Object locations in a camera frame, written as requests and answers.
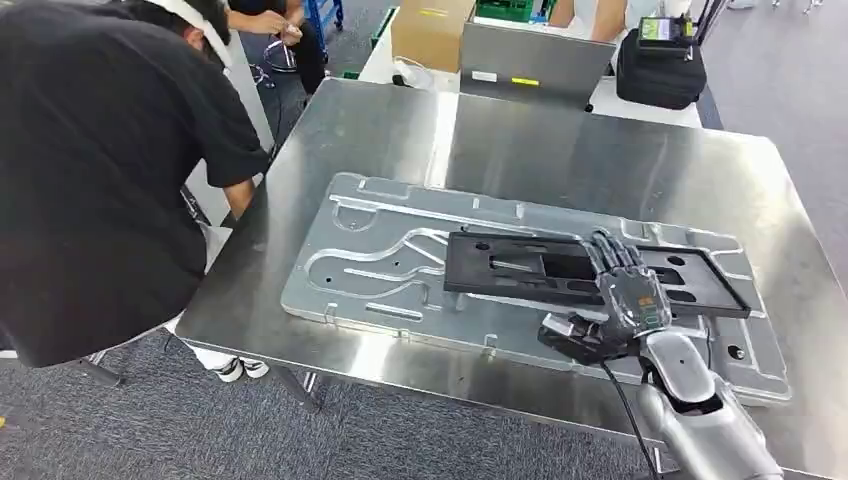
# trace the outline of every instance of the cardboard box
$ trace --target cardboard box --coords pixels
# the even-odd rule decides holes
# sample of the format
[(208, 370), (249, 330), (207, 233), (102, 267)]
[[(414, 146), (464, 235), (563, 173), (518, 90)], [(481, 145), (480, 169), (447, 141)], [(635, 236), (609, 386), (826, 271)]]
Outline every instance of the cardboard box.
[(404, 0), (392, 23), (392, 55), (427, 68), (459, 71), (462, 29), (476, 0)]

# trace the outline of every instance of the person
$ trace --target person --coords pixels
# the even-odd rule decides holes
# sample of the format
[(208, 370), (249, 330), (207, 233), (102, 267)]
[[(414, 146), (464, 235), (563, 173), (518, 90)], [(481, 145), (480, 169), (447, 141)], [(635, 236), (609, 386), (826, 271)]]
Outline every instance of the person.
[(291, 48), (307, 100), (326, 75), (324, 52), (301, 0), (229, 0), (228, 20), (235, 30), (280, 38)]
[[(144, 0), (0, 10), (0, 329), (26, 365), (173, 332), (226, 235), (192, 219), (186, 178), (205, 159), (240, 217), (267, 169), (224, 6), (167, 2), (197, 25)], [(194, 351), (224, 381), (268, 371)]]
[(588, 40), (615, 43), (623, 33), (639, 26), (642, 17), (656, 13), (658, 0), (559, 0), (549, 24), (567, 28), (575, 17), (591, 26)]

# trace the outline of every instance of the hand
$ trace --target hand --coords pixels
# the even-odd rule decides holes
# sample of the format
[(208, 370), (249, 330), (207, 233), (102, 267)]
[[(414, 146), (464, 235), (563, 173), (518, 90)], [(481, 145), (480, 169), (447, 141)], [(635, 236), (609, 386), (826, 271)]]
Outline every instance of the hand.
[(289, 22), (277, 12), (265, 10), (259, 15), (249, 17), (245, 31), (250, 33), (277, 35), (288, 27)]
[(291, 23), (280, 34), (280, 39), (287, 47), (297, 45), (301, 37), (303, 37), (303, 32)]
[(665, 290), (636, 247), (625, 247), (618, 238), (603, 231), (593, 233), (592, 241), (583, 246), (609, 314), (609, 320), (600, 326), (605, 343), (626, 343), (644, 332), (671, 324)]

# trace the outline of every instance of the green crate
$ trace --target green crate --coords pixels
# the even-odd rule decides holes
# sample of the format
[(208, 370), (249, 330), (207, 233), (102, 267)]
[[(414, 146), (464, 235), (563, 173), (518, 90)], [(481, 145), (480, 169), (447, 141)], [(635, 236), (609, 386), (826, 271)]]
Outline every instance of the green crate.
[(533, 15), (533, 0), (478, 0), (476, 15), (527, 23)]

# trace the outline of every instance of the yellow label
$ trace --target yellow label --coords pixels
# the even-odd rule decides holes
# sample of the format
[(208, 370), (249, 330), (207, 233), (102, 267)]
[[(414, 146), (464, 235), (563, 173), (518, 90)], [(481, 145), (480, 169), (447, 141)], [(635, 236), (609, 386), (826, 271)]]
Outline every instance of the yellow label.
[(446, 10), (437, 10), (435, 8), (422, 8), (418, 10), (418, 13), (421, 15), (431, 15), (434, 17), (447, 17), (448, 12)]
[(522, 85), (532, 85), (534, 87), (539, 86), (539, 81), (533, 80), (532, 78), (512, 77), (512, 83), (520, 83)]

